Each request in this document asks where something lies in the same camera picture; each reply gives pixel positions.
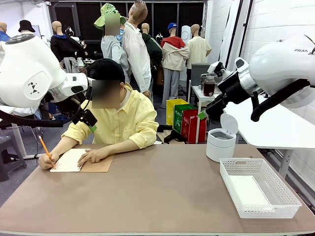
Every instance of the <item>black cap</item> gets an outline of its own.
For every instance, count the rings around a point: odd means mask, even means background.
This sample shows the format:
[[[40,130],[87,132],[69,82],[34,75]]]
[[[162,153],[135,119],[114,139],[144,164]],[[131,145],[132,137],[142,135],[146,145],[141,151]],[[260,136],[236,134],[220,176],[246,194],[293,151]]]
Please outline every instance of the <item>black cap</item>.
[[[22,30],[29,30],[31,32],[35,32],[35,30],[32,27],[32,24],[27,21],[27,20],[21,20],[20,21],[20,28],[19,28],[19,32],[21,32]]]
[[[96,60],[87,71],[88,77],[94,80],[125,82],[122,66],[111,59]]]

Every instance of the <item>glass jar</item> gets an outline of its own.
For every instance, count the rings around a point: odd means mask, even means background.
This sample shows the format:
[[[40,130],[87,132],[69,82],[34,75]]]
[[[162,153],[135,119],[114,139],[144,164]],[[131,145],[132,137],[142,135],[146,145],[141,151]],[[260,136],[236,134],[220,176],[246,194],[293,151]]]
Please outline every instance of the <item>glass jar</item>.
[[[208,74],[201,74],[200,75],[201,91],[203,91],[203,85],[204,85],[205,79],[207,78],[207,75]]]
[[[208,75],[203,85],[203,95],[211,97],[215,92],[216,81],[214,76]]]

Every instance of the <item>green bag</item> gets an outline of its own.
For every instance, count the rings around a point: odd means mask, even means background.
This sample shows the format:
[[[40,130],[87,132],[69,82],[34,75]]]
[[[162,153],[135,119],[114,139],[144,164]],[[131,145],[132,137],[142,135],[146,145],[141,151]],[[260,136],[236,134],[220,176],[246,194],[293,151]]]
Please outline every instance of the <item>green bag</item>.
[[[182,133],[182,118],[183,118],[183,111],[196,109],[191,104],[183,104],[183,105],[175,105],[174,106],[174,123],[173,127],[174,130],[181,134]]]

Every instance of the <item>white plastic basket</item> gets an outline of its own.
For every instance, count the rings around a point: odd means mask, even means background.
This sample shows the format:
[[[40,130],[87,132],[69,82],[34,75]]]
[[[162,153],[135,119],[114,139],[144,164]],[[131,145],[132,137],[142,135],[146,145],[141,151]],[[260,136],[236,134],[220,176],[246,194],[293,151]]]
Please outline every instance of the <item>white plastic basket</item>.
[[[220,173],[241,218],[293,218],[302,205],[264,159],[220,159]]]

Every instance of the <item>blue cap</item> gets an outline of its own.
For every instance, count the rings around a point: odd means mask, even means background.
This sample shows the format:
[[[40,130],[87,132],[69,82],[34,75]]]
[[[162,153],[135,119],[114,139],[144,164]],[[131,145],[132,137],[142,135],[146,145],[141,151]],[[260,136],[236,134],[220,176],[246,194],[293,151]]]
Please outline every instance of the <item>blue cap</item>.
[[[177,24],[176,23],[170,23],[167,27],[167,30],[170,30],[171,28],[177,28]]]

